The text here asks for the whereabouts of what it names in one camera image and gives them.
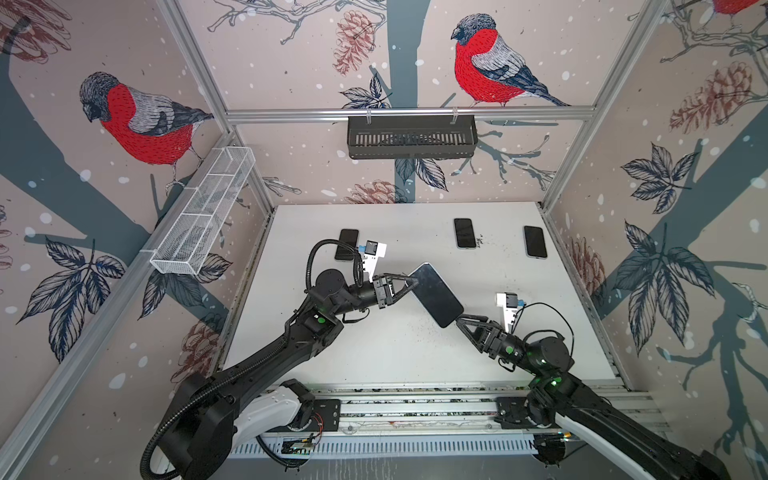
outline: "phone screen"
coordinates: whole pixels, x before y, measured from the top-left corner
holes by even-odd
[[[547,258],[544,231],[540,227],[523,227],[525,230],[525,252],[529,257]]]
[[[419,285],[413,289],[413,294],[441,328],[446,328],[464,313],[464,306],[432,265],[422,264],[411,276],[419,279]]]
[[[477,248],[472,220],[468,218],[454,218],[453,227],[456,229],[456,244],[458,248]]]
[[[357,248],[357,237],[359,235],[360,232],[358,230],[350,230],[348,228],[344,228],[339,234],[339,242],[344,242],[352,248]],[[354,258],[354,253],[350,252],[344,247],[336,245],[336,255],[334,255],[333,258],[344,262],[351,262]]]

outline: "bird head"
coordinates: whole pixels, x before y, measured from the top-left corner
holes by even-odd
[[[453,35],[451,35],[451,39],[458,41],[463,47],[467,45],[467,42],[472,39],[475,33],[485,29],[496,29],[496,22],[493,21],[493,18],[490,15],[486,15],[485,13],[467,15],[462,18],[458,25],[456,25]]]
[[[103,71],[97,71],[83,81],[80,86],[80,102],[83,104],[83,112],[88,121],[97,118],[101,121],[112,119],[112,115],[109,113],[107,95],[112,88],[119,84],[120,82],[114,76]]]

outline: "wallpaper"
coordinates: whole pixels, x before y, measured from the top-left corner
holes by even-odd
[[[246,187],[208,254],[200,283],[153,271],[22,478],[140,478],[141,453],[180,382],[192,372],[210,372],[264,221]]]
[[[768,478],[768,30],[675,1],[553,210],[633,386],[682,445]]]
[[[540,201],[580,126],[480,122],[472,158],[360,161],[347,155],[346,122],[237,129],[275,205],[394,204]]]
[[[203,0],[183,8],[229,109],[593,104],[641,0]]]
[[[220,133],[153,2],[0,11],[4,442]]]

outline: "white plastic bracket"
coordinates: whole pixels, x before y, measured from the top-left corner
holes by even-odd
[[[376,262],[379,258],[384,257],[386,253],[386,243],[366,241],[365,245],[357,247],[360,255],[362,255],[362,269],[368,273],[368,281],[373,281],[373,271],[376,270]]]
[[[504,312],[504,331],[512,333],[517,320],[518,311],[525,305],[516,293],[496,293],[496,306],[500,306]]]

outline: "black metal basket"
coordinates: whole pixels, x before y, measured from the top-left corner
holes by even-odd
[[[467,158],[475,154],[478,132],[473,115],[350,117],[349,157]]]

